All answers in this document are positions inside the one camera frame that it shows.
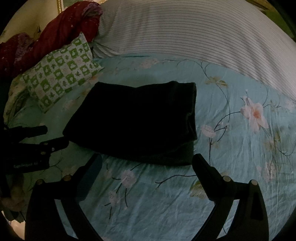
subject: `red fabric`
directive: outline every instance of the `red fabric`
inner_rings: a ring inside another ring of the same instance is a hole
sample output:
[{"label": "red fabric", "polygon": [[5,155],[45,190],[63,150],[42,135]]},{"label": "red fabric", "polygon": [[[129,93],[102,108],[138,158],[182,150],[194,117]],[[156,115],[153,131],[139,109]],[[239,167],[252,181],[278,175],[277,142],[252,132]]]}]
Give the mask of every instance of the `red fabric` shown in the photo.
[{"label": "red fabric", "polygon": [[18,76],[45,55],[69,44],[80,32],[91,42],[98,32],[102,13],[96,2],[76,2],[48,24],[37,41],[21,33],[0,44],[0,77]]}]

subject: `gold frame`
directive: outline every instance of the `gold frame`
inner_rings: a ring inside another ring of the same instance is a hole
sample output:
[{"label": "gold frame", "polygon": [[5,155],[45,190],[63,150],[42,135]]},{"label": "gold frame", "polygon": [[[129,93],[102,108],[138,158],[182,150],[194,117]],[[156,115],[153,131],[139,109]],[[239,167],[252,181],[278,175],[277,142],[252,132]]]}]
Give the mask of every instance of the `gold frame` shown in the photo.
[{"label": "gold frame", "polygon": [[[98,4],[102,4],[102,3],[106,2],[107,0],[94,0],[94,1],[97,2]],[[60,14],[62,11],[64,11],[63,0],[57,0],[57,12],[58,12],[58,14]]]}]

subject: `green and white pillow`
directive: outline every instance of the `green and white pillow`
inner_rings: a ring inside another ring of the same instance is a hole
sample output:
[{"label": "green and white pillow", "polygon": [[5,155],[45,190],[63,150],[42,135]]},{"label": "green and white pillow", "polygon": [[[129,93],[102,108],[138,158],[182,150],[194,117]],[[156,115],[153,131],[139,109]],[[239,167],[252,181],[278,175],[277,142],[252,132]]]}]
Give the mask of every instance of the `green and white pillow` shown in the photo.
[{"label": "green and white pillow", "polygon": [[65,93],[82,85],[102,67],[93,61],[83,33],[71,44],[46,55],[38,64],[21,75],[30,95],[43,112],[48,111]]}]

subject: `metal screw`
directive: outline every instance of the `metal screw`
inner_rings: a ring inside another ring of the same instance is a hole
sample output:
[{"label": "metal screw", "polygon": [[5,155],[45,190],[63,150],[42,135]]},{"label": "metal screw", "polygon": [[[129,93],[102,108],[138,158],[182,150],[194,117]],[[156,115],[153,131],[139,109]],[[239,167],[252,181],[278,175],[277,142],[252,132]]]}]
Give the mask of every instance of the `metal screw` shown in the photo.
[{"label": "metal screw", "polygon": [[37,182],[36,182],[37,185],[41,185],[42,183],[43,183],[43,180],[42,180],[42,179],[39,179],[39,180],[37,180]]},{"label": "metal screw", "polygon": [[230,178],[229,176],[224,176],[224,177],[223,177],[223,180],[224,180],[225,182],[230,182],[230,181],[231,181],[231,178]]},{"label": "metal screw", "polygon": [[66,175],[66,176],[63,177],[63,180],[67,182],[67,181],[70,181],[71,178],[72,178],[71,175]]},{"label": "metal screw", "polygon": [[254,186],[256,186],[256,185],[258,184],[258,182],[257,182],[256,180],[254,180],[254,179],[251,181],[251,183],[252,183]]}]

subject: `bed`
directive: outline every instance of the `bed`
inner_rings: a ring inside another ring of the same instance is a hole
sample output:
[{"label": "bed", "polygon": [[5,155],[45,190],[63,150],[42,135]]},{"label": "bed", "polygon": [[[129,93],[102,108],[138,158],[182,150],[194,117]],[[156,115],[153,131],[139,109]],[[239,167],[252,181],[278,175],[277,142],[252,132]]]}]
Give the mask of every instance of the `bed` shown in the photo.
[{"label": "bed", "polygon": [[[248,19],[244,19],[239,4],[248,9]],[[192,10],[181,5],[190,5]],[[169,4],[163,0],[108,0],[102,4],[104,15],[99,35],[93,41],[95,61],[104,69],[64,95],[46,113],[28,99],[9,121],[9,127],[48,127],[47,135],[27,139],[27,143],[61,136],[97,81],[134,87],[172,80],[194,82],[198,135],[194,153],[201,153],[210,165],[234,181],[259,182],[272,240],[296,205],[296,71],[292,66],[296,46],[248,3],[228,0],[223,3],[224,11],[219,12],[215,11],[218,6],[219,1],[207,4],[203,0]],[[171,14],[173,19],[165,20],[172,11],[176,13]],[[182,23],[184,12],[191,14],[184,24],[188,25],[188,19],[194,21],[191,17],[196,11],[202,16],[199,21],[207,26],[196,22],[192,26],[199,28],[190,35],[190,28],[186,32],[178,24]],[[165,13],[162,21],[151,18],[159,17],[160,12]],[[239,13],[230,18],[230,12]],[[140,19],[141,24],[133,28],[133,21]],[[178,32],[172,38],[174,28],[184,30],[183,35]],[[77,128],[83,125],[87,125],[87,120]],[[70,143],[52,155],[48,170],[25,174],[27,202],[36,180],[58,181],[73,174],[92,154],[91,150]],[[103,168],[81,207],[104,240],[190,240],[210,214],[213,203],[207,199],[191,166],[166,167],[102,156]],[[56,204],[67,233],[75,236],[61,204]],[[220,236],[228,231],[236,205]]]}]

